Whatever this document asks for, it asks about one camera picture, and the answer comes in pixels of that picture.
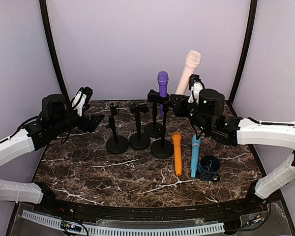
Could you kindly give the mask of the black stand of purple microphone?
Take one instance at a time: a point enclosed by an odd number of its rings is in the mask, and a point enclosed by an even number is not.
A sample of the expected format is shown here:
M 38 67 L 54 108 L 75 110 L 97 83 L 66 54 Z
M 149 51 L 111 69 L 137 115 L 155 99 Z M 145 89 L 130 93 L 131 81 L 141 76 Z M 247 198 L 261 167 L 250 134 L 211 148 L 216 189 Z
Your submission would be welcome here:
M 148 123 L 144 131 L 145 133 L 150 136 L 151 138 L 160 138 L 161 137 L 161 130 L 166 130 L 166 117 L 167 112 L 169 110 L 169 100 L 170 97 L 167 94 L 166 97 L 161 97 L 159 92 L 156 92 L 155 90 L 151 89 L 149 93 L 147 94 L 147 101 L 152 102 L 152 122 Z M 157 106 L 158 104 L 163 105 L 163 124 L 160 124 L 156 121 L 157 119 Z

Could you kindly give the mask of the black stand of blue microphone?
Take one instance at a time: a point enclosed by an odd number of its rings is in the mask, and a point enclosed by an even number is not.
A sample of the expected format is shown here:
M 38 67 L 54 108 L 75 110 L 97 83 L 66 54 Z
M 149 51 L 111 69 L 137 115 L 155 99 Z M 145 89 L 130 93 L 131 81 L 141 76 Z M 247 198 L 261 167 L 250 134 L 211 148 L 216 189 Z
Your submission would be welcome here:
M 119 114 L 118 104 L 115 102 L 111 103 L 110 115 L 108 117 L 109 124 L 106 126 L 106 128 L 110 128 L 112 130 L 113 136 L 107 140 L 106 149 L 108 152 L 112 154 L 124 153 L 129 147 L 128 140 L 124 136 L 117 134 L 115 116 L 118 114 Z

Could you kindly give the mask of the left black frame post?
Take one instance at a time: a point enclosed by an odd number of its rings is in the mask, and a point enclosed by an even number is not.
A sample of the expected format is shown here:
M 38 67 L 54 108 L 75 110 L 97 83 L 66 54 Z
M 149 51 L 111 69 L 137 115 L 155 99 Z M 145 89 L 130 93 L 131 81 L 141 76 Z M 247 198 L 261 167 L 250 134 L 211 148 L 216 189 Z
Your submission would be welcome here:
M 60 88 L 60 91 L 62 95 L 64 95 L 64 98 L 69 101 L 69 95 L 68 91 L 65 85 L 65 81 L 62 75 L 62 71 L 60 68 L 60 63 L 58 60 L 55 44 L 54 44 L 54 39 L 53 39 L 53 34 L 52 34 L 52 28 L 49 20 L 49 14 L 48 14 L 48 9 L 47 9 L 47 1 L 46 0 L 39 0 L 39 5 L 40 5 L 40 12 L 41 12 L 41 18 L 43 22 L 43 27 L 45 31 L 45 37 L 49 49 L 49 54 L 52 60 L 52 65 L 54 68 L 54 72 L 56 75 L 56 79 Z

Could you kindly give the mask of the orange microphone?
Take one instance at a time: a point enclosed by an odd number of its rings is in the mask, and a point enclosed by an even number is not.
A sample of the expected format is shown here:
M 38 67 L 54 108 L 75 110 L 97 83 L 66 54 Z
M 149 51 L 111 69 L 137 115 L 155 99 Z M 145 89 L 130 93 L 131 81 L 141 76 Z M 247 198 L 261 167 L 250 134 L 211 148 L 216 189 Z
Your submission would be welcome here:
M 182 154 L 181 154 L 181 140 L 182 136 L 179 132 L 174 132 L 172 141 L 174 146 L 174 160 L 175 160 L 175 174 L 176 176 L 182 175 Z

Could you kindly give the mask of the black frame post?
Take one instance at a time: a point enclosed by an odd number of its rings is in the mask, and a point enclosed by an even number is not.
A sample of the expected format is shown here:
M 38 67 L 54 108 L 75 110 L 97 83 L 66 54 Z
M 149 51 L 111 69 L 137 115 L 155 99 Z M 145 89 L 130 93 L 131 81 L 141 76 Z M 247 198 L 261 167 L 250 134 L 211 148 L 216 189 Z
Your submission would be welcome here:
M 62 75 L 62 71 L 60 68 L 60 63 L 58 60 L 55 44 L 54 44 L 54 39 L 53 39 L 53 34 L 52 34 L 52 28 L 49 20 L 49 14 L 48 14 L 48 9 L 47 9 L 47 1 L 46 0 L 39 0 L 39 5 L 40 5 L 40 12 L 41 12 L 41 18 L 43 22 L 43 27 L 45 31 L 45 37 L 49 49 L 49 54 L 52 60 L 52 65 L 54 68 L 54 72 L 56 75 L 56 79 L 60 88 L 60 91 L 62 95 L 64 95 L 64 98 L 69 101 L 69 95 L 68 91 L 65 85 L 65 81 Z
M 249 7 L 249 14 L 248 14 L 248 20 L 247 20 L 247 26 L 246 26 L 246 31 L 245 31 L 245 37 L 243 41 L 243 46 L 238 62 L 238 67 L 236 70 L 236 75 L 234 78 L 234 82 L 232 85 L 232 89 L 230 92 L 230 96 L 228 101 L 233 104 L 235 101 L 235 97 L 239 88 L 239 84 L 242 78 L 242 74 L 244 71 L 248 51 L 249 51 L 249 46 L 250 46 L 250 41 L 253 33 L 253 27 L 254 27 L 254 22 L 255 22 L 255 17 L 256 17 L 256 11 L 257 11 L 257 5 L 258 1 L 257 0 L 251 0 L 250 1 L 250 7 Z

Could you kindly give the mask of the black stand of pink microphone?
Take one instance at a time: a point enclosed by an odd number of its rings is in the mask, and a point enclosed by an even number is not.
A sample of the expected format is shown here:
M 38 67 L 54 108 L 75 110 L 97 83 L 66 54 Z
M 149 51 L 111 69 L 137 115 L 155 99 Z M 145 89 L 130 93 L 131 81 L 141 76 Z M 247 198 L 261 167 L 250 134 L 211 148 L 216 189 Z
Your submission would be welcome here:
M 166 159 L 172 156 L 173 154 L 173 144 L 165 139 L 166 135 L 166 120 L 167 120 L 167 112 L 169 110 L 170 101 L 169 97 L 164 98 L 164 101 L 162 102 L 163 105 L 163 125 L 160 128 L 161 138 L 154 141 L 150 147 L 151 154 L 160 159 Z

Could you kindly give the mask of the pink microphone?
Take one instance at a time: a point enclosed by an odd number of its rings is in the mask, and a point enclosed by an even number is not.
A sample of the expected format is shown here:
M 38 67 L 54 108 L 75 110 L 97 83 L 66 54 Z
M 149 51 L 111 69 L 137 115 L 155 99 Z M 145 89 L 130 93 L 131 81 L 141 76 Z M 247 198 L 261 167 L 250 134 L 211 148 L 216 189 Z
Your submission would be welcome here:
M 194 73 L 201 61 L 201 54 L 190 50 L 185 58 L 184 69 L 175 94 L 184 95 L 189 86 L 189 77 Z

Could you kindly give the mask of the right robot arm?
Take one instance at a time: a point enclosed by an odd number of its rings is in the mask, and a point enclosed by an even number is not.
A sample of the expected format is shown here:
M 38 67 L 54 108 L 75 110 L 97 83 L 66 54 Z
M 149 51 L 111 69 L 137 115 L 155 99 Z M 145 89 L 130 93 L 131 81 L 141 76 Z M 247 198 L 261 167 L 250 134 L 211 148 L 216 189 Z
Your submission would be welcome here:
M 258 121 L 253 118 L 226 117 L 223 115 L 225 97 L 213 89 L 203 89 L 193 102 L 185 95 L 172 94 L 170 101 L 177 117 L 186 117 L 205 137 L 223 145 L 265 145 L 289 148 L 293 152 L 270 174 L 249 187 L 241 203 L 245 213 L 252 213 L 260 200 L 295 180 L 295 121 Z

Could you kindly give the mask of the right black frame post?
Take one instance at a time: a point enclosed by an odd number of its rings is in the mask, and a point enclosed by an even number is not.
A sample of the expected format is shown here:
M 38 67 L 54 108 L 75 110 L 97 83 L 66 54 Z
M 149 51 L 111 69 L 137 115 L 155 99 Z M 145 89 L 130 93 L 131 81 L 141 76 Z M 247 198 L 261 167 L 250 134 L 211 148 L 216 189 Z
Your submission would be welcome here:
M 250 41 L 253 33 L 253 27 L 254 27 L 254 22 L 255 22 L 255 17 L 256 17 L 256 11 L 257 11 L 257 5 L 258 1 L 257 0 L 251 0 L 250 1 L 250 7 L 249 7 L 249 14 L 248 14 L 248 20 L 247 20 L 247 26 L 246 26 L 246 31 L 245 31 L 245 37 L 243 41 L 243 46 L 238 62 L 238 67 L 236 70 L 236 75 L 234 78 L 234 82 L 232 85 L 232 89 L 230 92 L 230 96 L 228 101 L 233 104 L 235 101 L 235 97 L 239 88 L 239 84 L 242 78 L 242 74 L 244 71 L 248 51 L 249 51 L 249 46 L 250 46 Z

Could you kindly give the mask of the purple microphone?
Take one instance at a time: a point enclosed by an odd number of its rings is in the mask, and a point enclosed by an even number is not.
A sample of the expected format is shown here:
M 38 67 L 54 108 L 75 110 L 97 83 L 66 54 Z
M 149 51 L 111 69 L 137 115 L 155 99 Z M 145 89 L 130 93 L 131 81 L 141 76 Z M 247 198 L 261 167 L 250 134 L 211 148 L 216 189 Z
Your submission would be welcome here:
M 159 94 L 161 97 L 167 97 L 167 85 L 169 82 L 169 76 L 166 71 L 160 71 L 157 75 L 157 81 L 159 84 Z

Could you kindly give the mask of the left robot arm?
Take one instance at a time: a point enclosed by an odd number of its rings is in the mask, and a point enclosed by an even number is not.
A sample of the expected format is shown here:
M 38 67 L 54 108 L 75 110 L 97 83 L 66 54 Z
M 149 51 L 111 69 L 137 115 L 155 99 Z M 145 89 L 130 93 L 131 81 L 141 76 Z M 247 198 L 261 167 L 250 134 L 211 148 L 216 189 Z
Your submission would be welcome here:
M 84 114 L 90 107 L 92 94 L 92 89 L 85 87 L 79 89 L 72 101 L 67 101 L 62 94 L 43 98 L 40 114 L 24 121 L 12 135 L 0 141 L 0 167 L 47 146 L 74 128 L 94 132 L 104 117 Z M 0 179 L 0 201 L 40 204 L 48 214 L 56 214 L 59 202 L 54 198 L 54 192 L 42 182 L 21 183 Z

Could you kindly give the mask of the black front rail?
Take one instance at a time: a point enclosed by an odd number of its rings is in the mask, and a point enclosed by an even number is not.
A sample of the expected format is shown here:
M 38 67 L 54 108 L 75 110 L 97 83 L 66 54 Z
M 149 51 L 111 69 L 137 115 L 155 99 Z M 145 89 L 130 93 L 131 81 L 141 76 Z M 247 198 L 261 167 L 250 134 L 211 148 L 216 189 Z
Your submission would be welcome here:
M 99 219 L 166 221 L 194 218 L 204 218 L 207 221 L 230 221 L 237 219 L 246 213 L 265 211 L 267 210 L 267 207 L 260 205 L 247 205 L 245 199 L 206 205 L 146 208 L 96 206 L 63 200 L 54 200 L 51 206 L 42 204 L 34 205 L 34 210 L 88 222 L 95 222 Z

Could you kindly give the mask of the black stand of orange microphone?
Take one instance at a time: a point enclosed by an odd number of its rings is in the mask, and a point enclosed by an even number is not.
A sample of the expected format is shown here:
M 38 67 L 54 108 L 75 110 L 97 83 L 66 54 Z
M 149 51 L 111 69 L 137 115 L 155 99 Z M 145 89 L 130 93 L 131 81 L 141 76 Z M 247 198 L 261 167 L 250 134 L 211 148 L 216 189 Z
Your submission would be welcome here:
M 148 113 L 148 106 L 145 104 L 133 103 L 130 107 L 130 113 L 135 115 L 137 132 L 129 138 L 129 145 L 134 150 L 144 150 L 150 145 L 150 137 L 141 132 L 141 113 Z

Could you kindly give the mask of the blue microphone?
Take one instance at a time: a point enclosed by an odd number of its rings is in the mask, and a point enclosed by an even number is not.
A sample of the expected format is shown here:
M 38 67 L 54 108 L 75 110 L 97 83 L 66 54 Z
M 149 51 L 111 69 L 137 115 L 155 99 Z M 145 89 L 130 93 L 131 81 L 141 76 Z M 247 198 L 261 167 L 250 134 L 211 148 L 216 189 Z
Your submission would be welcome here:
M 198 137 L 196 134 L 193 135 L 191 144 L 192 144 L 192 151 L 191 151 L 191 163 L 190 163 L 190 172 L 191 172 L 190 176 L 191 178 L 195 178 L 197 170 L 198 170 L 201 138 Z

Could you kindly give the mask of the dark blue mug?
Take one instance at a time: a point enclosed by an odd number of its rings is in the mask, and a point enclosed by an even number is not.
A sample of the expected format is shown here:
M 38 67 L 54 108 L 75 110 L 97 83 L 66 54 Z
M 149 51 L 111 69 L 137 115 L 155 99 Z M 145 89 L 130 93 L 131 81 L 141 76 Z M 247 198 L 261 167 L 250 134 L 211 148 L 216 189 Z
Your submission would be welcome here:
M 198 165 L 198 176 L 203 181 L 218 182 L 220 180 L 220 160 L 214 155 L 206 155 L 201 158 Z

